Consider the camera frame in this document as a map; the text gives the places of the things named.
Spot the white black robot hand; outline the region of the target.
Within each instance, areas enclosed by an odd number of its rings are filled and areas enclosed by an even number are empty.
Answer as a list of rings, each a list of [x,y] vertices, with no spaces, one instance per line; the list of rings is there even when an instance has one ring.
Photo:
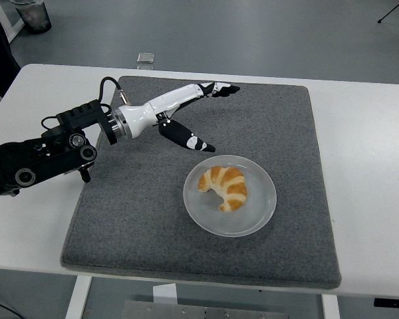
[[[116,121],[115,130],[123,136],[137,138],[148,126],[157,125],[160,135],[185,149],[214,152],[214,146],[205,143],[171,117],[179,109],[201,98],[228,97],[239,90],[240,87],[223,82],[188,84],[141,106],[125,104],[113,112]]]

